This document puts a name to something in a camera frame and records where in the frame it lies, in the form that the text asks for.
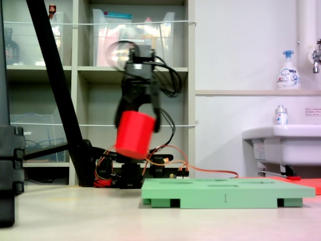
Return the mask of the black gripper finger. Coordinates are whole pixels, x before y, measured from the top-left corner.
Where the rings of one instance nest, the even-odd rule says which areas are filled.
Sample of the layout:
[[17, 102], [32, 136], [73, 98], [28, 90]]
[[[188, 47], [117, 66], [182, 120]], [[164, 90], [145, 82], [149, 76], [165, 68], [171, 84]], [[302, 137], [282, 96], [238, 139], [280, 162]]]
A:
[[129, 108], [130, 108], [130, 100], [128, 97], [123, 96], [116, 110], [115, 121], [114, 121], [116, 128], [119, 127], [120, 119], [122, 117], [123, 112], [129, 110]]
[[154, 132], [158, 133], [161, 125], [161, 110], [160, 110], [160, 96], [159, 96], [158, 82], [156, 80], [152, 80], [149, 88], [150, 88], [151, 104], [156, 117]]

